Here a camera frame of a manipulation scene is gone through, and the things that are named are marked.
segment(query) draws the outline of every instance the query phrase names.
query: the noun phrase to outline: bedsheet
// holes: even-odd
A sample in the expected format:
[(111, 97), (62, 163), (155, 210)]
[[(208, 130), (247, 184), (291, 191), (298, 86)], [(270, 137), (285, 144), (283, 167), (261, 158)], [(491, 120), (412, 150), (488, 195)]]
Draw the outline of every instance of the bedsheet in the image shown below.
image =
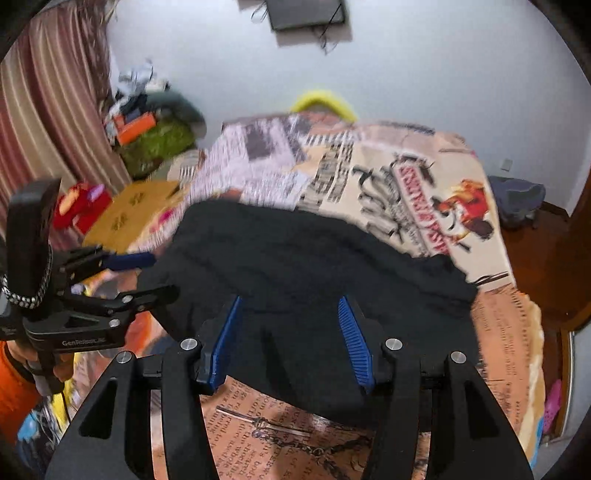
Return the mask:
[[(480, 373), (534, 459), (544, 407), (540, 310), (515, 287), (491, 189), (461, 137), (395, 122), (349, 125), (321, 113), (249, 119), (225, 127), (185, 188), (180, 204), (158, 215), (132, 249), (164, 248), (188, 205), (224, 196), (337, 216), (412, 255), (450, 255), (480, 287), (472, 309)], [(107, 273), (91, 287), (110, 296), (134, 285), (133, 273)], [(148, 355), (170, 340), (144, 313), (127, 341), (127, 349)], [(115, 353), (77, 356), (68, 385), (72, 412)], [(221, 478), (361, 477), (372, 432), (300, 411), (231, 378), (202, 401)], [(152, 407), (160, 479), (165, 468), (157, 395)], [(421, 434), (415, 479), (424, 478), (429, 438)]]

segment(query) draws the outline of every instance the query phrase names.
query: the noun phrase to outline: silver bolt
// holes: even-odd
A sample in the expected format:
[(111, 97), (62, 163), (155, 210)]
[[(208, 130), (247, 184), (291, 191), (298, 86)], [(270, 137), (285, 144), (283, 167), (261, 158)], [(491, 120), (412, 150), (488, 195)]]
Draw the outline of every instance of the silver bolt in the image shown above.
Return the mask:
[(466, 355), (464, 355), (462, 352), (453, 352), (452, 360), (457, 364), (462, 364), (466, 361)]
[(120, 364), (126, 364), (131, 360), (131, 352), (127, 350), (125, 352), (120, 352), (115, 357)]
[(397, 338), (389, 338), (386, 340), (386, 347), (390, 350), (400, 350), (402, 348), (402, 342)]
[(196, 346), (197, 340), (194, 338), (185, 338), (185, 340), (181, 342), (181, 348), (183, 350), (193, 350)]

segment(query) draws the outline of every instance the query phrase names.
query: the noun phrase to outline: pink slipper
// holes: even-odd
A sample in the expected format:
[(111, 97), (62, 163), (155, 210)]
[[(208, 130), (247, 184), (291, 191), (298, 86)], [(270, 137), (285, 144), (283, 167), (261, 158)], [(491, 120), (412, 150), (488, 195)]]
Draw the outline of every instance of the pink slipper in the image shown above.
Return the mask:
[(558, 415), (560, 410), (560, 401), (562, 396), (562, 382), (557, 380), (550, 389), (550, 394), (546, 398), (546, 404), (544, 406), (544, 434), (550, 432), (552, 422)]

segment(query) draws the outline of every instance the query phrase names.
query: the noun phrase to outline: striped curtain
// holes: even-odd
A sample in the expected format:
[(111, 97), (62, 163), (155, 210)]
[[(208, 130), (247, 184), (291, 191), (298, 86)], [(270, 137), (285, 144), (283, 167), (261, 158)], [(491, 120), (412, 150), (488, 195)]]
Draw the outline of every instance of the striped curtain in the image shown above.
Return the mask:
[[(34, 179), (61, 177), (116, 193), (130, 182), (108, 143), (109, 51), (105, 0), (70, 0), (31, 20), (0, 64), (0, 233), (8, 202)], [(57, 249), (80, 239), (52, 232)]]

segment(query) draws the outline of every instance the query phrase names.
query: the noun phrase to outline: person's arm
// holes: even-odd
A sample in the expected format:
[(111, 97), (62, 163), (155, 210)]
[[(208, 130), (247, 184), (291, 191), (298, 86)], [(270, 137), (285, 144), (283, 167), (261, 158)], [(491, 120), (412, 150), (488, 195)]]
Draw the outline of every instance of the person's arm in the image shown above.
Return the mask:
[(33, 376), (14, 359), (6, 342), (0, 342), (0, 434), (10, 444), (41, 397)]

